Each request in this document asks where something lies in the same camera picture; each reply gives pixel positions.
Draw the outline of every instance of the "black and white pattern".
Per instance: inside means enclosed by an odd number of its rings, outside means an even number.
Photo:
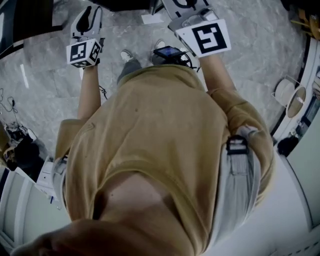
[[[70,62],[86,58],[87,43],[79,43],[71,46]]]
[[[93,60],[94,62],[96,62],[97,58],[98,58],[98,54],[100,52],[101,47],[95,42],[94,46],[92,48],[92,51],[90,53],[90,59]]]
[[[192,29],[202,54],[227,48],[226,41],[217,23]]]
[[[90,64],[90,62],[88,62],[87,60],[84,60],[84,61],[80,61],[78,63],[73,63],[71,65],[75,66],[76,68],[84,68],[84,67],[89,67],[92,64]]]

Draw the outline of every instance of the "forearm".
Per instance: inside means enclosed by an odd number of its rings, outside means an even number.
[[[78,119],[89,119],[101,107],[98,66],[84,69],[78,107]]]
[[[208,91],[213,89],[236,90],[236,87],[217,54],[199,59]]]

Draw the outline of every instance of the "strap buckle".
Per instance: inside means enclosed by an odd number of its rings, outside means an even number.
[[[233,135],[228,138],[226,142],[226,151],[228,156],[230,155],[247,155],[248,142],[247,140],[240,135]]]

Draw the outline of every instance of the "marble floor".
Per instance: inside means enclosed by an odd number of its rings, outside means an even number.
[[[221,57],[239,93],[272,128],[283,107],[271,93],[286,74],[298,77],[305,49],[304,35],[289,22],[280,0],[212,0],[212,4],[219,18],[226,20],[231,40],[232,50]],[[63,31],[29,38],[23,49],[0,60],[2,103],[9,109],[7,97],[14,97],[17,120],[32,129],[51,154],[60,122],[77,116],[81,80],[79,70],[66,63],[66,46],[72,21],[88,5],[94,6],[83,0],[56,2],[53,23],[64,23]],[[112,13],[103,9],[101,35],[105,41],[98,67],[99,82],[108,97],[117,91],[116,81],[123,67],[122,49],[131,50],[143,66],[148,66],[150,52],[158,39],[182,47],[167,29],[170,19],[164,10],[161,15],[165,22],[158,24],[144,25],[143,14],[148,11]],[[15,120],[12,112],[1,106],[0,111],[4,123]]]

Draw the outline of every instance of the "table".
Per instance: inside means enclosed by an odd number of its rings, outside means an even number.
[[[7,0],[0,8],[0,59],[23,48],[17,42],[60,31],[52,26],[54,0]]]

